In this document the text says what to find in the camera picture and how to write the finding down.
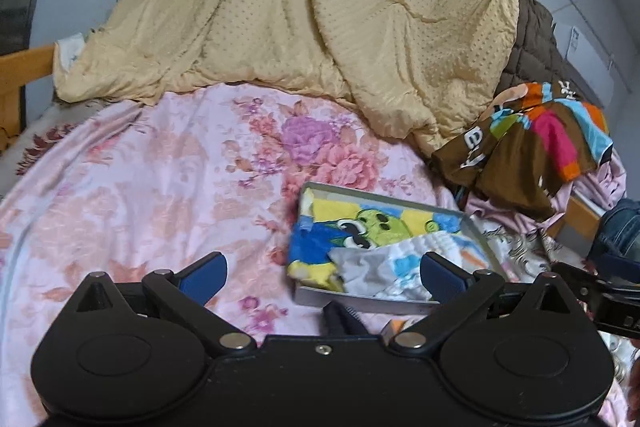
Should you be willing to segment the white blue knitted sock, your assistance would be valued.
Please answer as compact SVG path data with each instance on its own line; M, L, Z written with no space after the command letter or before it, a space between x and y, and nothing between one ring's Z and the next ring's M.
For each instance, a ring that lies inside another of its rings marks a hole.
M333 248L329 257L346 294L401 301L430 301L420 277L421 258L434 251L459 268L487 267L484 251L462 234L438 231L372 249Z

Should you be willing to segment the black printed cloth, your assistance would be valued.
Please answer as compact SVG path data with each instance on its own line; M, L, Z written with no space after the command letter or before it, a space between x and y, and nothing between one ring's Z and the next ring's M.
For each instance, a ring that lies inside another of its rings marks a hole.
M369 331L352 308L331 301L322 308L322 333L331 337L367 336Z

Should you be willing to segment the orange cloth strip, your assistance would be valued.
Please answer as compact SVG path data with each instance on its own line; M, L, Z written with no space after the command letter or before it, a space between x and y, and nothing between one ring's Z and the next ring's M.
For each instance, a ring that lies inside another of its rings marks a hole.
M391 319L381 329L380 335L386 343L389 343L396 335L421 321L421 317L401 317Z

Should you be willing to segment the blue denim jeans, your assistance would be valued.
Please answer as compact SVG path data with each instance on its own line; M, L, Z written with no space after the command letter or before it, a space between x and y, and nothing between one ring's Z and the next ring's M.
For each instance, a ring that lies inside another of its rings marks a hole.
M621 199L600 219L588 260L600 272L639 271L639 202Z

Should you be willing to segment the cream baroque patterned sheet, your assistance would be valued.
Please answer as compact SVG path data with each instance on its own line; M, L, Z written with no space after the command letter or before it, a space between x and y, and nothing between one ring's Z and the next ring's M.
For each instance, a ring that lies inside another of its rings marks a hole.
M556 262L594 272L584 257L561 245L546 232L518 234L498 225L485 230L483 235L511 282L533 282L540 273L550 271Z

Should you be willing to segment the pink floral bed sheet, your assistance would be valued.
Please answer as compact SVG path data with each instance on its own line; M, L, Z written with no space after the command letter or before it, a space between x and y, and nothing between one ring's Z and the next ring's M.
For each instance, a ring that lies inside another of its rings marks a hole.
M38 343L82 279L137 282L213 251L228 260L212 301L255 338L314 335L285 274L297 199L309 182L450 208L407 144L378 139L322 98L218 84L117 103L52 147L1 205L1 421L35 426Z

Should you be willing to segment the light pink crumpled cloth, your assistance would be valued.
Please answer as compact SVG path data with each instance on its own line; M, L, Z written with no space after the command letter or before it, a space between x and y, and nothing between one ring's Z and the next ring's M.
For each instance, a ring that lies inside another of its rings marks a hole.
M572 194L582 195L604 210L614 208L627 195L626 181L627 173L620 155L612 148L611 158L597 170L578 176L576 180L559 189L550 199L553 213L547 220L538 221L515 210L495 207L488 200L480 199L473 194L469 195L464 212L497 222L515 233L528 234L536 230L547 230L563 218Z

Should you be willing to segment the brown multicolour striped cloth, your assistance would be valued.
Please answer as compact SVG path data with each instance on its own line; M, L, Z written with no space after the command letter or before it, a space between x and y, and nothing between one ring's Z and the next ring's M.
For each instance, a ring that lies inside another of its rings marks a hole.
M522 83L501 92L462 135L432 155L454 187L537 222L555 214L552 198L611 158L602 110L568 80Z

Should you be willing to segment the dark brown quilted blanket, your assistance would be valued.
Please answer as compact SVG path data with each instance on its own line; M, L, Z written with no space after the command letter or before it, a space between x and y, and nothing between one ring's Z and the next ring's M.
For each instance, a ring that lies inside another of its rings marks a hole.
M518 0L520 14L514 45L494 95L528 82L568 81L579 98L603 108L577 69L562 57L553 29L554 19L537 0Z

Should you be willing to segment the beige dotted quilt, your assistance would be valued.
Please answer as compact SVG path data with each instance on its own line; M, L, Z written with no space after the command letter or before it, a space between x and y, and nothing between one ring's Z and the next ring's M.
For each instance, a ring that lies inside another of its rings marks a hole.
M254 82L329 98L433 153L494 96L519 1L118 0L54 85L72 103L153 104Z

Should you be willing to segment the wooden bed frame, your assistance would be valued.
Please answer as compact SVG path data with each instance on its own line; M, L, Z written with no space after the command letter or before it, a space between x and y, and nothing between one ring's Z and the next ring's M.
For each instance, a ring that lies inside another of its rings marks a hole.
M25 128L24 87L53 72L55 47L39 48L2 55L0 63L1 152L7 150Z

